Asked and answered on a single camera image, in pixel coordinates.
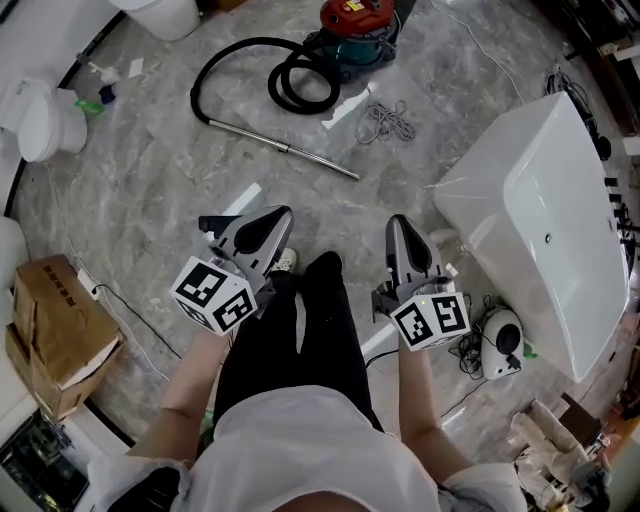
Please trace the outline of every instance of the white cable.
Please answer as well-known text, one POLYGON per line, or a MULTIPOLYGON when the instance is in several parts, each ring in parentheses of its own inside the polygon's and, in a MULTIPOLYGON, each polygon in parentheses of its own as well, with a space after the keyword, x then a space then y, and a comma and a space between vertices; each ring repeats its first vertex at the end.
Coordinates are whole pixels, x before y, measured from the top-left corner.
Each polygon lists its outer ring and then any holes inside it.
POLYGON ((413 140, 416 136, 415 128, 402 118, 402 114, 407 110, 407 104, 400 100, 396 102, 395 110, 389 110, 387 107, 377 101, 367 106, 360 115, 360 122, 364 114, 376 121, 376 127, 373 135, 368 139, 363 139, 358 134, 358 126, 356 125, 356 139, 360 144, 370 144, 374 140, 388 140, 391 134, 395 134, 398 139, 403 141, 413 140))
MULTIPOLYGON (((47 177, 49 178, 49 185, 51 187, 51 191, 53 192, 54 203, 58 210, 58 215, 60 216, 60 221, 62 222, 62 226, 64 227, 64 232, 67 235, 67 241, 69 242, 69 247, 71 249, 71 252, 73 252, 73 255, 76 257, 76 260, 78 261, 78 263, 80 263, 80 265, 82 266, 84 271, 87 273, 87 275, 91 279, 93 279, 94 282, 99 283, 100 281, 96 279, 95 276, 89 271, 87 266, 82 261, 82 258, 78 254, 78 251, 76 251, 76 248, 73 245, 73 241, 71 240, 71 236, 69 235, 69 228, 67 227, 67 223, 64 220, 64 214, 62 213, 62 208, 60 208, 60 202, 58 201, 58 192, 56 191, 56 188, 53 185, 53 179, 51 177, 51 168, 47 163, 45 163, 45 167, 47 168, 47 177)), ((118 315, 118 313, 116 313, 115 309, 113 308, 113 304, 111 304, 111 301, 109 300, 109 296, 107 295, 107 292, 104 293, 104 298, 107 301, 107 305, 109 306, 109 309, 111 310, 111 314, 116 318, 116 320, 121 325, 124 325, 127 328, 127 330, 129 331, 129 334, 131 334, 131 339, 133 340, 135 345, 140 349, 140 351, 144 354, 144 357, 147 359, 147 361, 151 365, 151 368, 153 368, 159 375, 161 375, 163 379, 169 380, 169 377, 167 377, 164 373, 158 370, 158 368, 156 368, 156 365, 153 364, 153 362, 151 361, 151 358, 149 357, 149 354, 145 352, 145 350, 142 348, 142 345, 138 343, 138 340, 133 335, 133 330, 131 329, 131 327, 129 327, 129 324, 125 322, 124 319, 120 315, 118 315)))
POLYGON ((513 85, 513 89, 516 91, 516 94, 518 95, 518 98, 520 98, 520 101, 522 102, 522 104, 525 104, 524 98, 522 97, 522 95, 520 94, 520 91, 518 90, 518 86, 516 85, 515 80, 513 79, 513 77, 508 73, 508 71, 506 69, 504 69, 502 67, 502 64, 500 64, 496 59, 494 59, 491 55, 489 55, 484 48, 482 47, 482 45, 480 44, 480 41, 478 41, 476 39, 476 36, 473 35, 473 31, 471 30, 471 27, 469 25, 467 25, 464 21, 460 21, 458 18, 456 18, 453 14, 448 13, 447 11, 442 10, 440 7, 438 7, 435 2, 433 0, 429 0, 431 2, 431 5, 433 6, 433 8, 438 11, 440 14, 444 14, 445 16, 447 16, 449 19, 452 19, 453 21, 455 21, 456 23, 462 25, 463 27, 465 27, 467 29, 467 31, 469 32, 469 35, 471 36, 471 39, 473 39, 473 42, 476 43, 476 45, 478 46, 478 48, 480 49, 480 51, 484 54, 485 57, 487 57, 488 59, 490 59, 491 61, 493 61, 493 63, 498 66, 498 68, 500 69, 500 71, 502 71, 505 75, 507 75, 507 78, 509 78, 509 80, 511 80, 511 85, 513 85))

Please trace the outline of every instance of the shoe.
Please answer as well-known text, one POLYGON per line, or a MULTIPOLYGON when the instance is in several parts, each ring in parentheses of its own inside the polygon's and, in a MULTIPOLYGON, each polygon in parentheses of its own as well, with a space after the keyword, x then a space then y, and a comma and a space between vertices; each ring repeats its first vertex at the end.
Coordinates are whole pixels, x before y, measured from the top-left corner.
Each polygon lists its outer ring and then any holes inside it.
POLYGON ((271 267, 271 272, 281 271, 281 272, 289 272, 293 274, 296 269, 296 265, 298 264, 298 253, 289 247, 286 247, 284 251, 282 251, 282 255, 280 259, 273 264, 271 267))
POLYGON ((318 256, 316 260, 307 267, 304 273, 306 279, 317 279, 319 281, 325 280, 330 276, 342 275, 342 258, 335 251, 327 251, 324 254, 318 256))

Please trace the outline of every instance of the metal pipe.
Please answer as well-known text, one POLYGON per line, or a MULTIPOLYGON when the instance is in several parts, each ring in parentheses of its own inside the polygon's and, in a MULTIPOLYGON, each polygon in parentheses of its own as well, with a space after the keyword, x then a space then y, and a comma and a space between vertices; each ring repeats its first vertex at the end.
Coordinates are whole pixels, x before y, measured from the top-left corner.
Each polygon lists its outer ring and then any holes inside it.
POLYGON ((270 139, 269 137, 264 137, 263 135, 259 135, 257 133, 253 133, 250 132, 248 130, 244 130, 242 128, 238 128, 237 126, 233 126, 232 124, 227 124, 227 123, 223 123, 221 121, 216 121, 215 119, 208 119, 207 122, 209 123, 210 126, 215 126, 216 128, 220 128, 222 130, 227 130, 229 132, 233 132, 233 133, 237 133, 238 135, 243 135, 245 137, 249 137, 251 139, 257 140, 259 142, 262 142, 263 144, 266 144, 268 146, 271 146, 275 149, 277 149, 278 151, 280 151, 281 153, 292 153, 294 155, 297 155, 301 158, 304 158, 305 160, 310 160, 312 162, 316 162, 319 163, 321 165, 324 165, 325 167, 329 167, 329 169, 333 169, 334 171, 338 171, 342 174, 344 174, 345 176, 349 176, 350 178, 353 178, 354 180, 359 180, 360 179, 360 175, 356 174, 355 172, 350 171, 349 169, 342 167, 341 165, 338 165, 334 162, 332 162, 331 160, 327 160, 326 158, 322 158, 320 156, 314 155, 313 153, 309 153, 307 151, 304 151, 302 149, 298 149, 294 146, 291 146, 290 144, 285 144, 283 142, 279 142, 277 140, 273 140, 270 139))
POLYGON ((321 165, 324 165, 325 167, 329 167, 329 169, 333 169, 334 171, 338 171, 341 172, 342 174, 349 176, 350 178, 353 178, 354 180, 359 180, 360 179, 360 175, 356 174, 355 172, 350 171, 349 169, 346 169, 344 167, 342 167, 341 165, 338 165, 336 163, 333 163, 331 160, 327 160, 326 158, 322 158, 321 156, 318 155, 314 155, 312 153, 308 153, 307 151, 304 151, 302 149, 298 149, 295 146, 289 146, 289 149, 287 150, 287 153, 293 153, 294 155, 298 155, 301 158, 304 158, 306 160, 310 160, 312 162, 317 162, 321 165))

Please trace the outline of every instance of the black hose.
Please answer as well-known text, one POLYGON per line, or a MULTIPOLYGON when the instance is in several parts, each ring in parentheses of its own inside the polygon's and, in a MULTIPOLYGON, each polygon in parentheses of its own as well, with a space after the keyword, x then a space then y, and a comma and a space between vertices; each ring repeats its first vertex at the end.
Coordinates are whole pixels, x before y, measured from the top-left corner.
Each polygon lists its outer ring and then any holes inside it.
POLYGON ((294 43, 293 41, 287 41, 286 39, 280 39, 276 37, 251 37, 243 41, 238 41, 237 43, 234 43, 224 50, 218 52, 209 62, 204 65, 204 67, 198 74, 198 77, 196 78, 196 81, 191 88, 191 108, 193 109, 193 113, 200 121, 205 124, 209 124, 209 121, 211 120, 211 118, 209 118, 204 112, 202 112, 202 109, 200 108, 200 92, 202 89, 202 84, 207 78, 209 72, 227 55, 230 55, 231 53, 242 48, 257 45, 277 46, 280 48, 286 48, 288 50, 291 50, 292 52, 284 62, 278 64, 275 68, 273 68, 273 71, 271 71, 271 74, 269 75, 269 81, 267 82, 269 95, 271 96, 273 101, 275 101, 282 108, 288 110, 289 112, 294 112, 295 114, 312 115, 319 114, 320 112, 328 110, 336 103, 336 101, 338 101, 338 97, 340 96, 340 76, 335 70, 330 67, 326 59, 313 53, 313 51, 302 46, 301 44, 294 43), (301 56, 306 57, 308 60, 300 59, 299 57, 301 56), (295 93, 295 91, 291 87, 289 75, 292 69, 300 68, 315 71, 327 81, 329 87, 331 88, 331 92, 326 99, 322 101, 309 101, 301 98, 300 96, 298 96, 298 94, 295 93), (278 78, 280 78, 282 90, 286 98, 284 96, 281 96, 278 91, 278 78))

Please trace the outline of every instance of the plug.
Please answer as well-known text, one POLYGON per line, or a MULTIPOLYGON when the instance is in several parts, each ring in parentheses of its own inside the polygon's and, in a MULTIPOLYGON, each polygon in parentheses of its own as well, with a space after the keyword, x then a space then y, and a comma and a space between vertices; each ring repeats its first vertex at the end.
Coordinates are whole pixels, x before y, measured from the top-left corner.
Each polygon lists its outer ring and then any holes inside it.
POLYGON ((89 295, 91 295, 93 300, 98 300, 100 298, 100 294, 102 293, 102 290, 98 288, 100 283, 94 281, 86 270, 80 269, 78 271, 78 281, 80 281, 80 284, 85 288, 85 290, 87 290, 87 292, 89 292, 89 295))

